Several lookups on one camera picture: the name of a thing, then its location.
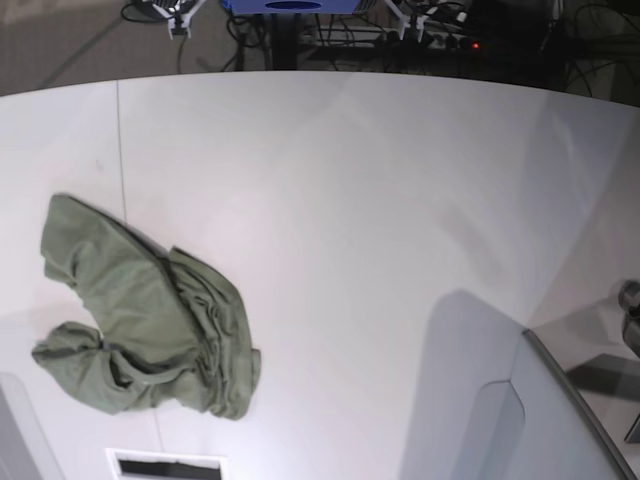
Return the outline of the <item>black table leg post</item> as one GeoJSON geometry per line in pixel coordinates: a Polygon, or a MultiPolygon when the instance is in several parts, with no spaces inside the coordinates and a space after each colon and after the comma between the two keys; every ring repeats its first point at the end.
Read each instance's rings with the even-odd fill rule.
{"type": "Polygon", "coordinates": [[[297,70],[300,15],[271,14],[269,20],[272,68],[297,70]]]}

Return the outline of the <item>grey metal rail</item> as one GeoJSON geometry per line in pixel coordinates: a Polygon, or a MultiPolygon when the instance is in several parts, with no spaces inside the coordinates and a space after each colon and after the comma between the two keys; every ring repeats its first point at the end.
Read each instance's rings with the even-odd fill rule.
{"type": "Polygon", "coordinates": [[[633,473],[620,450],[615,446],[615,443],[604,426],[597,419],[595,413],[582,395],[571,384],[571,381],[553,358],[547,347],[532,330],[525,330],[523,336],[563,391],[573,410],[580,418],[580,424],[589,431],[589,434],[598,445],[598,449],[604,454],[616,472],[616,477],[618,479],[636,479],[636,475],[633,473]]]}

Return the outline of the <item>metal cylinder fixture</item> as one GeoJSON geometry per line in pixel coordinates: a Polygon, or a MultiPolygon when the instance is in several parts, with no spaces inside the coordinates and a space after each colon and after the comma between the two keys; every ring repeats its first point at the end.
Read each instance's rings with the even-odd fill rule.
{"type": "Polygon", "coordinates": [[[640,357],[638,280],[628,280],[621,286],[618,303],[624,312],[621,327],[623,341],[637,357],[640,357]]]}

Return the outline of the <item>black power strip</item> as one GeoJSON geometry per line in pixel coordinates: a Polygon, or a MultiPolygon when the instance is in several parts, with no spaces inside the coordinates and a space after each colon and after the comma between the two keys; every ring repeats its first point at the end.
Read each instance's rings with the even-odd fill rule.
{"type": "Polygon", "coordinates": [[[403,45],[414,50],[480,53],[484,48],[477,38],[445,30],[395,29],[387,33],[387,39],[392,45],[403,45]]]}

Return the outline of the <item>green t-shirt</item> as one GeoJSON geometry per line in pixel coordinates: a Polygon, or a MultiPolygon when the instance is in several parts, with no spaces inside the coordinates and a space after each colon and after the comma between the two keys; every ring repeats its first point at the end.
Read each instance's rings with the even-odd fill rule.
{"type": "Polygon", "coordinates": [[[261,357],[221,273],[65,194],[50,199],[41,254],[45,275],[94,319],[62,323],[32,350],[68,395],[110,415],[170,400],[231,420],[247,413],[261,357]]]}

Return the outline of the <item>blue box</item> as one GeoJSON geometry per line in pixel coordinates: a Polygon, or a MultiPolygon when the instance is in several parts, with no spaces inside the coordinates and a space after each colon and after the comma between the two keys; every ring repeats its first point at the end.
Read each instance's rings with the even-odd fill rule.
{"type": "Polygon", "coordinates": [[[350,14],[358,0],[230,0],[227,4],[236,14],[325,13],[350,14]]]}

